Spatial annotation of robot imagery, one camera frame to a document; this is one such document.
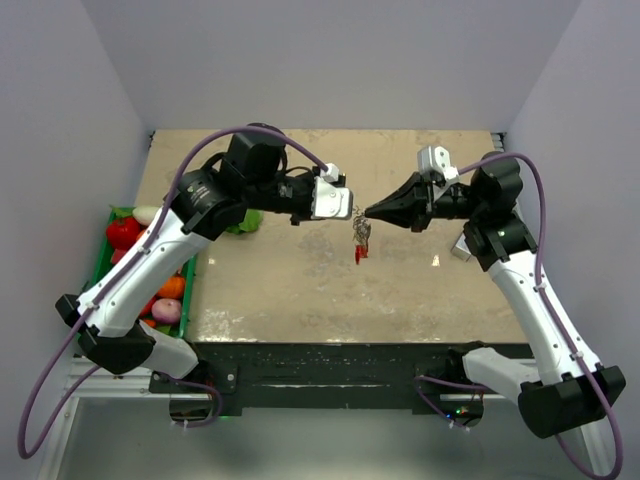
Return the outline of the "key bunch with red carabiner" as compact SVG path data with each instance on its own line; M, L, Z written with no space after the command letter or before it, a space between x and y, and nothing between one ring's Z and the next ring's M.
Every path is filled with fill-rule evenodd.
M355 244L354 259L355 263L359 265L362 259L366 259L369 256L369 240L372 230L369 219L360 207L354 208L352 228Z

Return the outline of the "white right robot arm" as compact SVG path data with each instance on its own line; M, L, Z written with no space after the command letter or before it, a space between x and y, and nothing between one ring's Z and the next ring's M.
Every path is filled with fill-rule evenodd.
M467 167L460 182L446 149L428 147L418 171L367 207L366 218L422 232L434 219L462 219L471 255L507 299L533 353L526 367L481 343L469 345L445 369L459 393L480 385L516 404L529 430L549 438L603 419L626 386L582 340L542 266L545 236L533 236L515 211L524 156L492 152Z

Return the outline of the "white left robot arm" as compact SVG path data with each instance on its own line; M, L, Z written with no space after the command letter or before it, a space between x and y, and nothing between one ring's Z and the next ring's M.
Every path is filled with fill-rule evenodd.
M205 360L186 340L141 321L147 301L250 209L289 214L300 223L345 219L349 201L340 169L279 129L220 130L187 154L162 207L123 259L100 283L78 297L61 297L56 307L98 367L115 375L149 368L196 392L207 380Z

